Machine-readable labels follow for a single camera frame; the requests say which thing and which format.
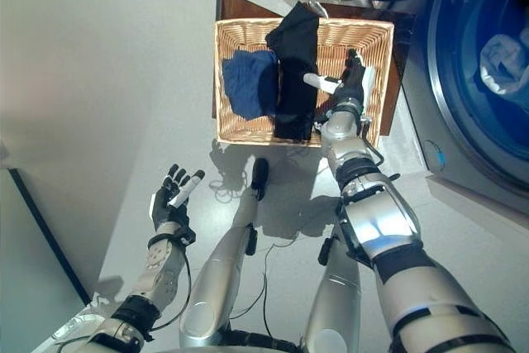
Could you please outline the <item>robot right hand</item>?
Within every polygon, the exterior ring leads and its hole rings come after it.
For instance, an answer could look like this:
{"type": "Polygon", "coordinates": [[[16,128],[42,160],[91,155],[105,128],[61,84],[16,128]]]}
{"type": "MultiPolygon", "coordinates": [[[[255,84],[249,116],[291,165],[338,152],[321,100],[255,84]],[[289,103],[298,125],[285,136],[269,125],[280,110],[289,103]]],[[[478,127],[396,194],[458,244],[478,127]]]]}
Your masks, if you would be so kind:
{"type": "Polygon", "coordinates": [[[336,100],[353,98],[365,110],[374,86],[375,67],[366,66],[363,57],[355,49],[348,49],[344,66],[340,78],[305,73],[303,82],[336,100]]]}

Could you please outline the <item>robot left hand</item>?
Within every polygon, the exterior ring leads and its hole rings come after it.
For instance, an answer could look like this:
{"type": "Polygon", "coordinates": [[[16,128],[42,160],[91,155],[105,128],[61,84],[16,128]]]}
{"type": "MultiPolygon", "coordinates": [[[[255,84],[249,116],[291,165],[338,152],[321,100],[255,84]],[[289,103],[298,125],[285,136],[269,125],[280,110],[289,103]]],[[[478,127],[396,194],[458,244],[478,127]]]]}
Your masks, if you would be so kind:
{"type": "Polygon", "coordinates": [[[202,169],[189,174],[177,164],[170,167],[160,188],[150,199],[149,215],[156,230],[168,222],[174,222],[181,227],[188,226],[188,200],[204,176],[205,172],[202,169]]]}

